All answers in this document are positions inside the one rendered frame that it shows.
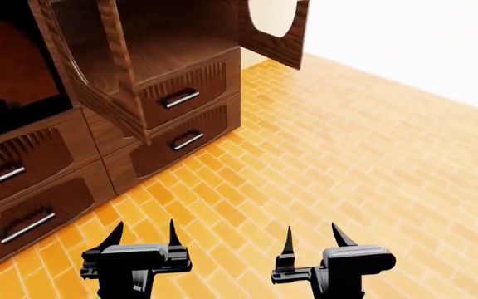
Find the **wooden cabinet door, oval cutout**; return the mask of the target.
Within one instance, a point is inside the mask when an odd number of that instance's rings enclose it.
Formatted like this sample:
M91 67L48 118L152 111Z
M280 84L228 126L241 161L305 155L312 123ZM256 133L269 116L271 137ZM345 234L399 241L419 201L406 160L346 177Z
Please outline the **wooden cabinet door, oval cutout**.
M310 0L237 0L241 47L301 68Z

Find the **wooden cabinet door, curved edge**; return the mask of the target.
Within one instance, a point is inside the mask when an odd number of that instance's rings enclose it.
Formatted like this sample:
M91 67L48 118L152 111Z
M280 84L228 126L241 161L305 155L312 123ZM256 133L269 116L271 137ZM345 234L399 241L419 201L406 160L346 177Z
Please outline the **wooden cabinet door, curved edge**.
M96 114L103 116L118 128L128 131L139 141L149 145L150 138L146 134L147 121L136 90L134 68L120 24L120 15L115 0L96 0L102 28L108 41L110 54L118 76L118 94L110 96L93 87L78 67L71 54L61 27L53 11L51 0L30 0L30 4L39 7L38 17L42 17L46 29L44 37L49 37L49 45L56 49L66 82L71 84L76 99Z

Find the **brown wooden cabinet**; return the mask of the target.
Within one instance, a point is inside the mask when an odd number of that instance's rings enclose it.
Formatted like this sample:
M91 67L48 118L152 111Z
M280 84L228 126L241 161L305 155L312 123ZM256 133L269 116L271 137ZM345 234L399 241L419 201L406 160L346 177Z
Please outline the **brown wooden cabinet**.
M198 68L231 50L240 50L235 35L236 0L115 0L115 4L138 96L160 81ZM51 0L51 5L71 54L88 82L110 96L118 94L118 76L108 54L96 0ZM99 154L95 162L105 167L106 155L139 140L76 99L58 67L61 60L56 49L42 34L46 25L38 14L39 7L30 4L30 0L0 0L0 135L81 109ZM240 89L230 96L240 96ZM146 134L151 141L169 126L230 96L147 129Z

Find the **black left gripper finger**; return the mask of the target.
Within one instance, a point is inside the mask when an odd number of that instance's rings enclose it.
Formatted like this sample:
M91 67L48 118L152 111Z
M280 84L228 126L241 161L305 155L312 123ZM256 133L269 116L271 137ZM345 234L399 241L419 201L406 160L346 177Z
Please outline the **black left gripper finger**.
M182 243L178 238L176 228L174 226L173 219L171 218L169 221L169 242L168 242L169 247L181 247Z
M122 234L124 229L124 223L120 222L118 225L113 229L113 231L102 241L99 246L97 246L98 250L105 250L108 246L116 246L120 244Z

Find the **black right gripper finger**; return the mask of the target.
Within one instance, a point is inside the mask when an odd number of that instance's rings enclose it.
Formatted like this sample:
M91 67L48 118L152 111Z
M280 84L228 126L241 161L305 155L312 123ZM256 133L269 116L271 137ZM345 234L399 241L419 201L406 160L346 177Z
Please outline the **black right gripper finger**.
M285 237L285 244L284 244L281 255L289 255L293 253L294 253L294 247L293 247L292 231L291 231L291 227L288 226L286 237Z
M354 246L354 241L344 233L335 223L331 223L331 228L336 243L339 247Z

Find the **small wooden drawer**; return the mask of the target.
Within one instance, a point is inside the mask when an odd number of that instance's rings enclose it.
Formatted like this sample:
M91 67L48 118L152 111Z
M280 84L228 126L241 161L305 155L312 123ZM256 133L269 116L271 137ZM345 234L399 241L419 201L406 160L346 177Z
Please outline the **small wooden drawer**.
M151 138L151 144L137 141L104 157L105 168L117 194L124 194L151 176L164 171L186 156L193 154L218 137L240 126L241 97L230 96L209 108L199 111L177 124L169 126ZM168 143L186 131L199 130L204 136L179 151L172 151Z
M211 101L224 99L239 91L240 53L239 49L231 50L206 61L198 68L184 71L140 91L139 98L147 129L154 129ZM161 98L186 88L197 89L200 95L171 109L164 109L159 104Z

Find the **wide wooden drawer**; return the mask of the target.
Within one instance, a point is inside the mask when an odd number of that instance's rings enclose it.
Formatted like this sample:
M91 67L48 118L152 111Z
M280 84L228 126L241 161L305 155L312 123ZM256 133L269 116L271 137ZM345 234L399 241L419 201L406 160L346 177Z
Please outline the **wide wooden drawer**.
M72 109L0 135L0 175L24 174L0 184L0 206L99 159L81 109Z
M10 243L0 243L0 262L49 236L85 211L114 196L115 191L105 167L102 163L95 162L0 208L0 237L15 233L49 213L56 214L51 221Z

